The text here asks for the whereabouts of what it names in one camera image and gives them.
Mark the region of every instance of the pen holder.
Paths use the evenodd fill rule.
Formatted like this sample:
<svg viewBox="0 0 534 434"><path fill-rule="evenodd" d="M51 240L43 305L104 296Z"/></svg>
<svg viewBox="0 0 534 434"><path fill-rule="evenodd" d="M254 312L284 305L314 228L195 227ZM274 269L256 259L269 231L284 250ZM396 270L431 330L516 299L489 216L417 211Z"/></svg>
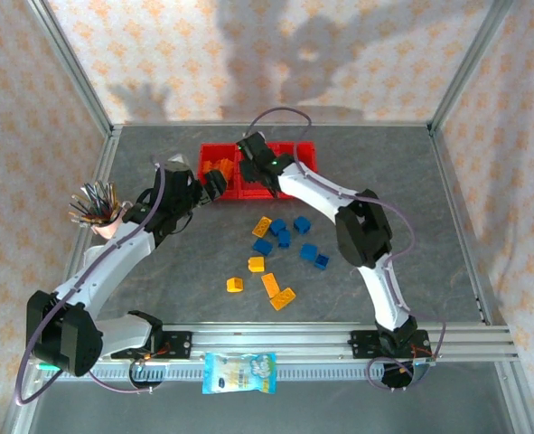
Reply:
<svg viewBox="0 0 534 434"><path fill-rule="evenodd" d="M122 218L124 217L124 214L126 214L126 211L128 211L130 208L132 208L131 202L123 202L118 216L112 223L93 225L91 226L92 232L94 232L96 235L99 235L104 240L110 240L116 233L120 224L122 224Z"/></svg>

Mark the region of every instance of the yellow lego brick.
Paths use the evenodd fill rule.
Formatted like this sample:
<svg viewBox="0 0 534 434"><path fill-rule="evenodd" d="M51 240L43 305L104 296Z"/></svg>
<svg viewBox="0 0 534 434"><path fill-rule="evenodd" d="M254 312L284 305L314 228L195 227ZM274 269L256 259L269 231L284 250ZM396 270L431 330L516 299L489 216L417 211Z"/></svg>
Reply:
<svg viewBox="0 0 534 434"><path fill-rule="evenodd" d="M273 305L275 310L281 310L295 299L296 295L293 289L287 288L284 291L279 292L276 296L270 299L270 304Z"/></svg>
<svg viewBox="0 0 534 434"><path fill-rule="evenodd" d="M242 278L230 278L227 280L227 291L241 292L242 289Z"/></svg>
<svg viewBox="0 0 534 434"><path fill-rule="evenodd" d="M268 273L265 276L262 277L263 285L265 285L265 289L267 290L269 298L274 297L276 294L281 292L281 289L278 287L278 283L276 283L275 275L273 273Z"/></svg>
<svg viewBox="0 0 534 434"><path fill-rule="evenodd" d="M259 238L263 238L268 231L270 223L272 222L273 221L268 217L261 217L260 221L257 223L257 226L255 226L255 229L252 230L252 234Z"/></svg>
<svg viewBox="0 0 534 434"><path fill-rule="evenodd" d="M248 259L248 269L253 273L262 273L265 271L265 257L255 256Z"/></svg>

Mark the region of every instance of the toy brick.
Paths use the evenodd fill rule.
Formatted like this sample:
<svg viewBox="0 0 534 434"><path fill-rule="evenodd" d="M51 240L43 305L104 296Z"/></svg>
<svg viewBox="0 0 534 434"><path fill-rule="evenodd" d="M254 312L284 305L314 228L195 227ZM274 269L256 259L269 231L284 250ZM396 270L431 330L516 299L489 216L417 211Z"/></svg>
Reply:
<svg viewBox="0 0 534 434"><path fill-rule="evenodd" d="M230 178L232 178L232 174L234 173L234 163L232 161L228 158L222 158L214 164L214 168L220 170L227 182L230 181Z"/></svg>
<svg viewBox="0 0 534 434"><path fill-rule="evenodd" d="M314 265L318 269L326 269L328 263L329 263L329 257L324 256L324 255L318 255L317 259L314 260Z"/></svg>
<svg viewBox="0 0 534 434"><path fill-rule="evenodd" d="M276 219L270 223L270 227L268 229L270 230L270 233L277 236L279 232L281 232L283 229L286 229L286 223L283 221L283 219Z"/></svg>
<svg viewBox="0 0 534 434"><path fill-rule="evenodd" d="M281 249L288 249L291 247L291 232L283 229L278 233L278 247Z"/></svg>
<svg viewBox="0 0 534 434"><path fill-rule="evenodd" d="M287 288L284 291L279 292L276 296L271 298L270 304L273 305L275 310L281 310L283 307L288 305L291 301L295 299L296 295L293 292L293 289Z"/></svg>
<svg viewBox="0 0 534 434"><path fill-rule="evenodd" d="M252 234L259 238L263 238L267 233L271 222L272 220L270 220L268 217L261 217L260 221L257 223L257 226L255 226L255 229L252 230Z"/></svg>
<svg viewBox="0 0 534 434"><path fill-rule="evenodd" d="M254 256L248 259L248 269L253 273L262 273L265 271L265 258Z"/></svg>
<svg viewBox="0 0 534 434"><path fill-rule="evenodd" d="M202 173L206 174L212 170L212 161L206 160L202 162Z"/></svg>
<svg viewBox="0 0 534 434"><path fill-rule="evenodd" d="M273 273L268 273L261 279L263 281L263 285L265 285L265 289L267 290L269 298L272 298L276 294L281 292L281 289L278 287L278 283L276 283L275 275Z"/></svg>
<svg viewBox="0 0 534 434"><path fill-rule="evenodd" d="M268 256L268 254L273 249L273 245L270 242L259 238L258 240L255 241L252 248L256 250L258 253Z"/></svg>
<svg viewBox="0 0 534 434"><path fill-rule="evenodd" d="M229 280L227 280L227 291L241 292L242 289L242 278L230 278Z"/></svg>
<svg viewBox="0 0 534 434"><path fill-rule="evenodd" d="M311 222L309 222L302 215L297 217L293 222L293 227L302 235L305 235L311 229Z"/></svg>
<svg viewBox="0 0 534 434"><path fill-rule="evenodd" d="M317 257L317 246L314 246L313 244L303 244L300 255L303 259L315 260Z"/></svg>

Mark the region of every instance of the plastic package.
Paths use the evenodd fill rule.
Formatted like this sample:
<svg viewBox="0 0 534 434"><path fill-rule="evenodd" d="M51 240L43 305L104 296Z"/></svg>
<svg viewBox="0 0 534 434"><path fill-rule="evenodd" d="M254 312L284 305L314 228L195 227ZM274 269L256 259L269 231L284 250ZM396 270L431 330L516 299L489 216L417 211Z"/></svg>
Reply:
<svg viewBox="0 0 534 434"><path fill-rule="evenodd" d="M202 393L261 391L275 393L275 353L225 355L206 353Z"/></svg>

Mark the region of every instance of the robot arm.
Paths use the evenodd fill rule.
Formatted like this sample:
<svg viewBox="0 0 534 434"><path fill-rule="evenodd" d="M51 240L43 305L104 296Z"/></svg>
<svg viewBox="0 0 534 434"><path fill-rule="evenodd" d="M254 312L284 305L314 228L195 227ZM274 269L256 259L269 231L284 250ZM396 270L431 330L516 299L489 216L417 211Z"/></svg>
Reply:
<svg viewBox="0 0 534 434"><path fill-rule="evenodd" d="M97 322L98 313L128 272L152 253L166 236L175 232L181 218L190 218L193 208L216 200L226 190L226 180L220 171L207 173L206 184L202 185L182 162L169 161L160 170L164 170L165 174L163 197L152 219L145 221L155 206L156 197L152 192L161 191L159 171L156 172L154 188L141 194L138 203L124 215L123 223L102 251L114 249L43 329L33 347L33 354L39 359L81 376L101 356L129 348L144 347L148 352L158 350L162 323L156 318L132 311L120 318ZM127 242L118 244L140 224L144 224L142 230ZM26 312L26 342L48 312L75 288L75 283L90 267L91 262L51 294L37 291L32 295Z"/></svg>
<svg viewBox="0 0 534 434"><path fill-rule="evenodd" d="M392 232L385 213L379 205L364 202L365 196L377 195L336 185L289 155L275 156L260 133L243 138L238 146L245 181L261 182L275 197L294 196L335 224L339 251L360 272L370 293L381 345L388 354L404 346L416 332L417 321L409 314L389 262ZM361 201L353 201L353 196Z"/></svg>

